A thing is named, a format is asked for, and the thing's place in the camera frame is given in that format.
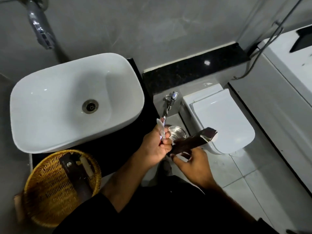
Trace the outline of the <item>person's left hand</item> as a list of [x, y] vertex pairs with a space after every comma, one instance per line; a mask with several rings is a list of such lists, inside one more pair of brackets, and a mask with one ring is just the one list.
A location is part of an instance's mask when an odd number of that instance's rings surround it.
[[144, 136], [142, 144], [138, 149], [138, 154], [144, 167], [150, 169], [165, 157], [165, 155], [161, 154], [160, 142], [159, 128], [156, 125], [151, 132]]

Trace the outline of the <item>brown cardboard box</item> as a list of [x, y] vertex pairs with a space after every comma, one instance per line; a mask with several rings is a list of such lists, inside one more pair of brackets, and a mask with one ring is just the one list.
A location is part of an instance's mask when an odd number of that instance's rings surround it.
[[167, 156], [171, 154], [176, 155], [180, 153], [190, 152], [192, 149], [205, 145], [213, 140], [217, 135], [217, 130], [207, 127], [195, 135], [187, 138], [180, 138], [173, 141], [172, 149], [167, 153]]

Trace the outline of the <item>person's left forearm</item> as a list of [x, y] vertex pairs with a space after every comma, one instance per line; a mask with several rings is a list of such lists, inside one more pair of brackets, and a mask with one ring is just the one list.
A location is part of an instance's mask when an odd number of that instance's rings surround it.
[[144, 176], [158, 163], [153, 156], [135, 152], [100, 190], [119, 213], [131, 200]]

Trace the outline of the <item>person's right forearm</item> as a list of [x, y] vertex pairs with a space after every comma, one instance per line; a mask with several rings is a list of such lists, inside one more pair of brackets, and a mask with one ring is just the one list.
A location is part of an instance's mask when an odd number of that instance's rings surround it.
[[197, 185], [205, 194], [206, 204], [216, 219], [224, 220], [232, 228], [249, 229], [257, 220], [233, 200], [215, 181]]

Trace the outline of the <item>chrome bidet sprayer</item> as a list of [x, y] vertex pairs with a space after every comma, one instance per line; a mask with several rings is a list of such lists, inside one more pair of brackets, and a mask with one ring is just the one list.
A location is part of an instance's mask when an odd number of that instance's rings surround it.
[[162, 114], [162, 118], [164, 120], [166, 120], [168, 113], [171, 110], [171, 108], [173, 107], [174, 102], [176, 101], [177, 97], [178, 97], [178, 92], [174, 91], [170, 95], [166, 95], [163, 98], [163, 101], [166, 102], [166, 106], [165, 106], [165, 108], [163, 110], [163, 114]]

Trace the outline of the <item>white toilet bowl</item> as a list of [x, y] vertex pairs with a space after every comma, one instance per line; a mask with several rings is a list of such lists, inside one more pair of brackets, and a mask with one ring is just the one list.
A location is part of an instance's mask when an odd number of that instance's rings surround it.
[[[192, 107], [190, 104], [193, 102], [196, 102], [200, 99], [206, 98], [212, 94], [215, 94], [219, 91], [224, 90], [220, 84], [216, 84], [213, 86], [210, 86], [206, 89], [197, 91], [195, 93], [186, 95], [182, 98], [181, 106], [179, 109], [179, 114], [181, 118], [183, 119], [187, 129], [189, 130], [190, 135], [195, 135], [195, 133], [203, 130], [203, 127], [200, 125], [200, 123], [197, 121]], [[215, 149], [212, 149], [208, 143], [202, 146], [204, 149], [206, 149], [211, 154], [216, 154]]]

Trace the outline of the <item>person's black clothing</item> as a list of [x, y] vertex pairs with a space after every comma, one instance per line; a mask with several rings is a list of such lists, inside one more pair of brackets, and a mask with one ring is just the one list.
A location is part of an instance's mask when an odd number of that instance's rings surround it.
[[139, 187], [117, 212], [98, 193], [78, 206], [53, 234], [279, 234], [262, 218], [249, 229], [232, 228], [216, 219], [205, 194], [177, 176], [163, 184]]

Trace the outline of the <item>black granite ledge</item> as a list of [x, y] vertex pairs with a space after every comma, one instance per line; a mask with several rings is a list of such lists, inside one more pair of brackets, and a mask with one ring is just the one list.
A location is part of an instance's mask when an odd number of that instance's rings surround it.
[[238, 43], [180, 60], [142, 74], [150, 95], [236, 67], [250, 60]]

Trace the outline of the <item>brown box with beige edge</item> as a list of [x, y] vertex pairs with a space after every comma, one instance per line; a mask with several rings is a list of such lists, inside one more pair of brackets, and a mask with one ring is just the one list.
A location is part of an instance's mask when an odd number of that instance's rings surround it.
[[89, 163], [89, 159], [87, 157], [80, 155], [79, 160], [77, 161], [77, 165], [82, 166], [85, 173], [88, 175], [90, 179], [95, 177], [95, 174], [91, 167], [92, 164]]

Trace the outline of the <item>metal sink drain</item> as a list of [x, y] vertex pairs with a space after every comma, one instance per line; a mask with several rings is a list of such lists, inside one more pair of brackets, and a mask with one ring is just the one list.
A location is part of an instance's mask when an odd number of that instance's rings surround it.
[[99, 104], [96, 100], [94, 99], [89, 99], [86, 100], [83, 105], [82, 105], [82, 111], [85, 114], [92, 114], [94, 112], [96, 112], [96, 110], [98, 109]]

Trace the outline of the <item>dark brown long box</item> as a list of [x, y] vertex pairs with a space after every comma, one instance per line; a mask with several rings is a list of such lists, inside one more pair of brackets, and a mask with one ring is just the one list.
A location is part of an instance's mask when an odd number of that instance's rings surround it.
[[77, 152], [65, 152], [59, 158], [60, 164], [64, 169], [69, 181], [73, 185], [77, 193], [80, 203], [84, 203], [92, 197], [93, 189], [89, 184], [89, 176], [87, 175], [82, 164], [78, 165], [81, 155]]

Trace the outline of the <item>white bathtub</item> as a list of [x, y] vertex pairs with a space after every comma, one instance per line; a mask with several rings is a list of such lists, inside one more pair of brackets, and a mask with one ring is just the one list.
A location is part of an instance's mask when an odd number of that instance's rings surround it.
[[230, 84], [312, 193], [312, 46], [290, 53], [298, 29], [281, 34]]

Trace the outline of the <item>woven wicker basket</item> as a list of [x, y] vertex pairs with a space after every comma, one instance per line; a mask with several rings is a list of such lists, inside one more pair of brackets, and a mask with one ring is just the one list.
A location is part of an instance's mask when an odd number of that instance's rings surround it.
[[33, 169], [23, 191], [26, 214], [34, 223], [43, 227], [57, 227], [82, 204], [59, 161], [65, 152], [77, 152], [89, 159], [95, 174], [94, 178], [88, 178], [93, 189], [92, 197], [100, 189], [101, 169], [91, 155], [74, 149], [61, 150], [48, 155]]

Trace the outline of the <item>black tray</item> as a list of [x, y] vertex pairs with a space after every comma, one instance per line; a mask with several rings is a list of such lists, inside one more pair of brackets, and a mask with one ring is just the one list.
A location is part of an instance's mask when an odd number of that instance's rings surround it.
[[312, 25], [296, 31], [299, 38], [292, 46], [290, 53], [312, 46]]

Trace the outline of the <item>chrome faucet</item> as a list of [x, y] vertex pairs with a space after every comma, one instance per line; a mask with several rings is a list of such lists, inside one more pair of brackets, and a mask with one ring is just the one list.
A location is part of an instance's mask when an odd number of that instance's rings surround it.
[[35, 33], [38, 43], [46, 50], [54, 49], [56, 39], [44, 13], [40, 0], [26, 0], [28, 21]]

